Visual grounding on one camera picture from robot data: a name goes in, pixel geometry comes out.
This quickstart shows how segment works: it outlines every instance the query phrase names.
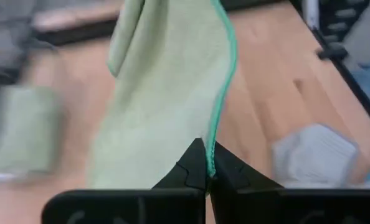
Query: light wood surface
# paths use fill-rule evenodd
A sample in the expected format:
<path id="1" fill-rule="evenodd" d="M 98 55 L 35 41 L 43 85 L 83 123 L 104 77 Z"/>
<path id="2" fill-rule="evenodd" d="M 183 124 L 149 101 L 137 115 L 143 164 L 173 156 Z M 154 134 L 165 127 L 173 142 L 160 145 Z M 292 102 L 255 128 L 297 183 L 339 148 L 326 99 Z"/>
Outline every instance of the light wood surface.
<path id="1" fill-rule="evenodd" d="M 289 3 L 230 15 L 239 64 L 217 140 L 248 164 L 272 176 L 273 142 L 312 123 L 356 141 L 361 150 L 353 177 L 370 169 L 370 118 Z M 39 224 L 53 195 L 84 186 L 88 148 L 114 86 L 105 65 L 108 40 L 93 40 L 34 54 L 23 83 L 51 86 L 65 105 L 66 127 L 57 172 L 26 183 L 0 184 L 0 224 Z M 207 223 L 213 223 L 207 203 Z"/>

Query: folded gray fabric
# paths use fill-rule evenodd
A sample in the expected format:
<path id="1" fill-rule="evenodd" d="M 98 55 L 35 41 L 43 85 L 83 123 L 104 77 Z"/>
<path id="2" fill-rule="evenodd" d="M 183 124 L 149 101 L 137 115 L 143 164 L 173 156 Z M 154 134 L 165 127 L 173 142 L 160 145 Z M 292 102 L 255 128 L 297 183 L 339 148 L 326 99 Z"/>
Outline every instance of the folded gray fabric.
<path id="1" fill-rule="evenodd" d="M 285 187 L 342 187 L 357 154 L 353 143 L 315 124 L 273 145 L 275 180 Z"/>
<path id="2" fill-rule="evenodd" d="M 0 179 L 51 170 L 61 106 L 46 87 L 9 86 L 0 95 Z"/>

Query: wooden floor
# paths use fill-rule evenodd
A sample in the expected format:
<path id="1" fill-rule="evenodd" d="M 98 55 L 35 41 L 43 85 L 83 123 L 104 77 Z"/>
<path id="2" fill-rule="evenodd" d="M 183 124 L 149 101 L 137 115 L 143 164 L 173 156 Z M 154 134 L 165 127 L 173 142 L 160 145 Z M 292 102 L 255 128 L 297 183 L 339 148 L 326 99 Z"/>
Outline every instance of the wooden floor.
<path id="1" fill-rule="evenodd" d="M 356 141 L 353 172 L 370 169 L 370 119 L 330 62 L 315 55 L 318 43 L 289 3 L 230 15 L 239 65 L 227 95 L 217 140 L 263 174 L 272 176 L 270 146 L 313 123 Z M 31 183 L 0 184 L 0 224 L 39 224 L 46 201 L 84 186 L 88 148 L 113 89 L 105 65 L 108 40 L 94 40 L 34 55 L 24 83 L 47 85 L 64 99 L 66 128 L 55 175 Z M 207 204 L 207 222 L 213 223 Z"/>

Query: green fabric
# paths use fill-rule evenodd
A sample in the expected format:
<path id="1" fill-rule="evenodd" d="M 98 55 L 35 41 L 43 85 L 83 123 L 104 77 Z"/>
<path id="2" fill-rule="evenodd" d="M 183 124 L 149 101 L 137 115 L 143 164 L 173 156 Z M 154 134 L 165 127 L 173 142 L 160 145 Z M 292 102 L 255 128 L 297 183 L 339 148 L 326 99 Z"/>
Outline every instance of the green fabric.
<path id="1" fill-rule="evenodd" d="M 52 171 L 62 115 L 62 105 L 49 88 L 1 89 L 0 179 Z"/>
<path id="2" fill-rule="evenodd" d="M 236 43 L 218 0 L 128 0 L 111 39 L 116 90 L 93 145 L 90 186 L 149 189 L 195 138 L 214 140 Z"/>

